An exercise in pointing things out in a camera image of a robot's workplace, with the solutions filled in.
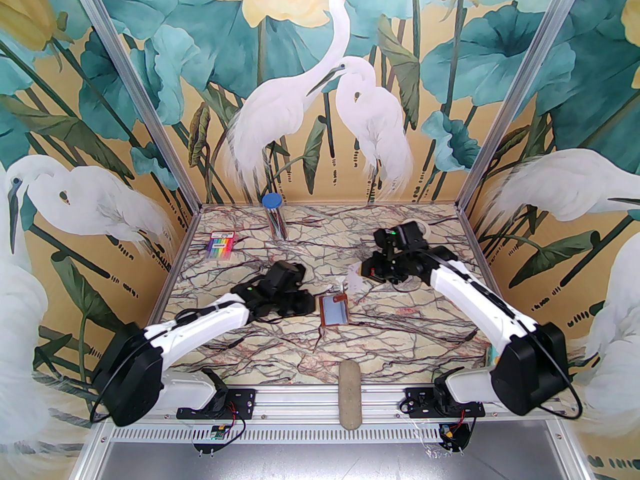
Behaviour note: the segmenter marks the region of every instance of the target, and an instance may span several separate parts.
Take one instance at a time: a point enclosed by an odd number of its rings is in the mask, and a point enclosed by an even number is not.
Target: marble tabletop
[[[380,285],[351,267],[376,248],[373,232],[406,220],[430,224],[432,245],[447,245],[480,277],[452,205],[288,205],[289,240],[274,241],[260,206],[206,206],[169,297],[163,320],[203,307],[275,261],[307,267],[317,294],[347,281],[350,323],[322,327],[320,314],[277,324],[251,323],[190,352],[174,368],[210,367],[228,384],[334,384],[345,359],[359,363],[364,384],[430,382],[457,366],[484,364],[486,336],[432,288],[416,281]],[[230,260],[206,259],[212,231],[235,231]]]

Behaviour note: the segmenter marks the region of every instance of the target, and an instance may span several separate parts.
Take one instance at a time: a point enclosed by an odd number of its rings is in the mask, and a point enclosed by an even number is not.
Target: blue cap
[[[282,206],[282,196],[275,192],[269,192],[262,198],[262,204],[267,210],[275,210]]]

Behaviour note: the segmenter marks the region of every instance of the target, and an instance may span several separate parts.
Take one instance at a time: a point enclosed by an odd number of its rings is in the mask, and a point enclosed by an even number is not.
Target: painted wallpaper
[[[452,201],[549,4],[103,2],[199,196],[214,203],[265,192]],[[554,48],[534,89],[565,83],[574,59]],[[101,90],[134,119],[128,98]],[[101,133],[123,132],[105,122]]]
[[[503,295],[567,336],[601,480],[640,478],[639,46],[640,0],[577,0],[553,46],[573,69],[527,99],[466,209]]]
[[[2,478],[67,478],[92,368],[124,323],[146,325],[192,217],[113,94],[78,0],[0,0]]]

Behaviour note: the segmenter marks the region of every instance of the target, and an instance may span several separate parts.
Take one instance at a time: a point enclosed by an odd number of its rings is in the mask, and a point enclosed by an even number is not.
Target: bird beak
[[[9,199],[9,244],[11,246],[11,254],[16,253],[16,230],[18,229],[18,216],[20,208],[18,207],[18,189],[22,183],[11,186],[7,198]]]
[[[329,70],[329,73],[327,73],[326,75],[324,75],[324,78],[322,78],[322,80],[320,80],[320,82],[318,82],[317,84],[315,84],[313,86],[313,89],[311,89],[308,93],[306,93],[307,96],[309,96],[311,93],[313,93],[314,91],[316,91],[319,87],[322,87],[323,85],[325,85],[327,82],[329,82],[329,80],[331,80],[331,78],[334,77],[334,75],[336,73],[338,73],[338,71],[341,71],[345,68],[341,68],[340,66],[335,67],[335,68],[331,68],[331,70]]]
[[[629,197],[610,197],[609,201],[615,201],[616,203],[636,204],[640,206],[640,199],[631,199]]]

